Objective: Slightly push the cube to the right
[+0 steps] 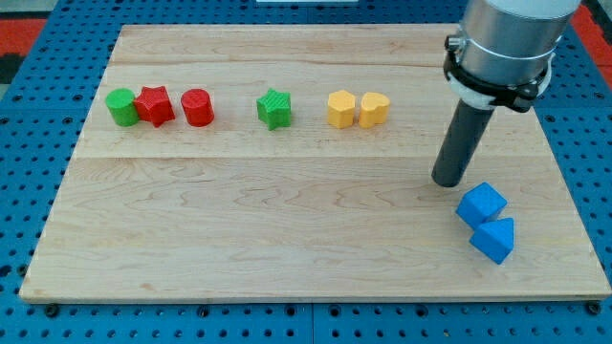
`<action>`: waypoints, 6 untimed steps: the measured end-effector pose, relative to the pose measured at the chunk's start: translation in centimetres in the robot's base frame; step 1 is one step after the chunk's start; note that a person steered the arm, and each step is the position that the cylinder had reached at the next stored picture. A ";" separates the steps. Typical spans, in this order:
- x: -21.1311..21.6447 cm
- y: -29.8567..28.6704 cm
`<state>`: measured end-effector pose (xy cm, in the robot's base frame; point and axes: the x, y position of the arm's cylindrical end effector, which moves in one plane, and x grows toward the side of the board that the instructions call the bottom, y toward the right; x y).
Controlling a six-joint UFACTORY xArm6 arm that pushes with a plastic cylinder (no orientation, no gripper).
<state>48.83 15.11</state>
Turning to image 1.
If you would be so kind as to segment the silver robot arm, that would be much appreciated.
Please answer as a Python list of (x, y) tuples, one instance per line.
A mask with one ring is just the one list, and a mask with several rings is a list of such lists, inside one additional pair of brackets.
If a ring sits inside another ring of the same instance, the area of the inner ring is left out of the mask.
[(579, 0), (469, 0), (458, 64), (491, 84), (525, 84), (548, 66), (578, 6)]

